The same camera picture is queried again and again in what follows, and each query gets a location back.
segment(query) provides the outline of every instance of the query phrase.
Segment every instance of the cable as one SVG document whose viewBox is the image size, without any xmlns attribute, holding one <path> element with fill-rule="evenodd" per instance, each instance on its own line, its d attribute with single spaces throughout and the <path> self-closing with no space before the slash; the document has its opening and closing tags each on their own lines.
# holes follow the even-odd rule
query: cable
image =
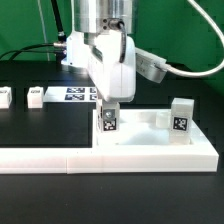
<svg viewBox="0 0 224 224">
<path fill-rule="evenodd" d="M 47 43 L 48 41 L 47 41 L 46 27 L 45 27 L 45 23 L 44 23 L 44 16 L 43 16 L 42 7 L 41 7 L 41 1 L 37 0 L 37 4 L 38 4 L 39 13 L 40 13 L 40 20 L 41 20 L 41 24 L 42 24 L 44 42 Z"/>
<path fill-rule="evenodd" d="M 124 22 L 120 19 L 111 19 L 108 23 L 110 29 L 119 30 L 121 32 L 121 53 L 119 62 L 123 63 L 126 55 L 127 35 Z"/>
<path fill-rule="evenodd" d="M 126 55 L 126 45 L 127 45 L 127 36 L 126 30 L 123 22 L 118 23 L 118 27 L 121 31 L 121 55 L 120 55 L 120 63 L 123 63 Z"/>
<path fill-rule="evenodd" d="M 11 53 L 15 53 L 15 52 L 26 52 L 26 53 L 52 53 L 52 54 L 56 54 L 56 53 L 62 53 L 62 51 L 33 51 L 33 50 L 12 50 L 12 51 L 8 51 L 5 52 L 4 54 L 0 55 L 0 60 L 6 56 L 7 54 L 11 54 Z"/>
<path fill-rule="evenodd" d="M 17 57 L 20 53 L 22 53 L 23 50 L 30 50 L 30 49 L 35 49 L 35 48 L 41 48 L 41 47 L 52 47 L 54 46 L 53 43 L 47 43 L 47 44 L 35 44 L 35 45 L 31 45 L 31 46 L 27 46 L 24 47 L 22 49 L 20 49 L 20 51 L 15 52 L 10 58 L 9 60 L 12 61 L 15 57 Z"/>
<path fill-rule="evenodd" d="M 219 29 L 219 27 L 216 25 L 216 23 L 212 20 L 212 18 L 194 1 L 194 0 L 188 0 L 188 2 L 202 15 L 202 17 L 211 25 L 215 33 L 220 38 L 222 45 L 224 47 L 224 36 L 222 31 Z M 172 72 L 179 76 L 184 77 L 202 77 L 202 76 L 209 76 L 212 75 L 218 71 L 220 71 L 224 67 L 224 59 L 223 61 L 214 69 L 205 71 L 205 72 L 186 72 L 181 71 L 179 69 L 173 68 L 171 65 L 164 65 L 162 66 L 162 69 L 165 69 L 169 72 Z"/>
<path fill-rule="evenodd" d="M 64 29 L 63 29 L 63 26 L 62 26 L 61 16 L 60 16 L 60 12 L 59 12 L 59 9 L 58 9 L 57 0 L 51 0 L 51 5 L 52 5 L 52 8 L 53 8 L 54 18 L 55 18 L 55 22 L 56 22 L 56 26 L 57 26 L 57 30 L 58 30 L 58 40 L 59 41 L 66 41 L 66 35 L 64 33 Z"/>
</svg>

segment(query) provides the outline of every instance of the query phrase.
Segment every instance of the white base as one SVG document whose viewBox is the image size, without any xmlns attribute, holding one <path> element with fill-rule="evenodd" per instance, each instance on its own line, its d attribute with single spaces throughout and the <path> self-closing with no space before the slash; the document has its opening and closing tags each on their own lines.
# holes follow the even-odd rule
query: white base
<svg viewBox="0 0 224 224">
<path fill-rule="evenodd" d="M 96 132 L 88 149 L 0 149 L 0 173 L 215 172 L 218 153 L 193 122 L 190 145 L 170 145 L 156 113 L 121 110 L 121 130 Z"/>
</svg>

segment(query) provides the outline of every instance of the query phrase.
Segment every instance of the small white block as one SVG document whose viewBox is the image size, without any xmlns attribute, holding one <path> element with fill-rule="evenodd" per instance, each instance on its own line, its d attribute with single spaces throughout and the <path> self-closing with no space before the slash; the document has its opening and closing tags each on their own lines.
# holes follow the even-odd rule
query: small white block
<svg viewBox="0 0 224 224">
<path fill-rule="evenodd" d="M 12 102 L 12 91 L 11 87 L 0 87 L 0 108 L 9 108 Z"/>
<path fill-rule="evenodd" d="M 28 108 L 43 107 L 44 89 L 43 87 L 31 87 L 27 94 Z"/>
<path fill-rule="evenodd" d="M 156 127 L 169 128 L 170 127 L 170 113 L 168 111 L 159 111 L 156 113 Z"/>
<path fill-rule="evenodd" d="M 171 106 L 170 143 L 190 144 L 194 100 L 175 98 Z"/>
</svg>

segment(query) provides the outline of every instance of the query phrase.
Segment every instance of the white plastic housing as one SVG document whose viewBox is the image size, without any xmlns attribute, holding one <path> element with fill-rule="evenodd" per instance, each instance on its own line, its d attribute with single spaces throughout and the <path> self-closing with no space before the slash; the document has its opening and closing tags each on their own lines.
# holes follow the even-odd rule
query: white plastic housing
<svg viewBox="0 0 224 224">
<path fill-rule="evenodd" d="M 83 33 L 73 31 L 67 38 L 67 58 L 63 65 L 86 69 L 88 64 L 88 46 L 84 44 Z"/>
<path fill-rule="evenodd" d="M 105 101 L 129 102 L 134 98 L 136 83 L 135 46 L 127 37 L 126 57 L 119 62 L 121 33 L 110 31 L 110 35 L 99 35 L 95 53 L 90 53 L 88 71 Z"/>
</svg>

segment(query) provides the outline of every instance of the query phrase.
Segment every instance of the metal cylinder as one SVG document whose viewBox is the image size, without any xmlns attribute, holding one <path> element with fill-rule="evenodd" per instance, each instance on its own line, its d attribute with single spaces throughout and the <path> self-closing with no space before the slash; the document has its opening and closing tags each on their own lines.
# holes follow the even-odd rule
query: metal cylinder
<svg viewBox="0 0 224 224">
<path fill-rule="evenodd" d="M 83 33 L 102 33 L 110 29 L 108 22 L 124 21 L 126 32 L 136 29 L 138 0 L 75 0 L 75 30 Z"/>
</svg>

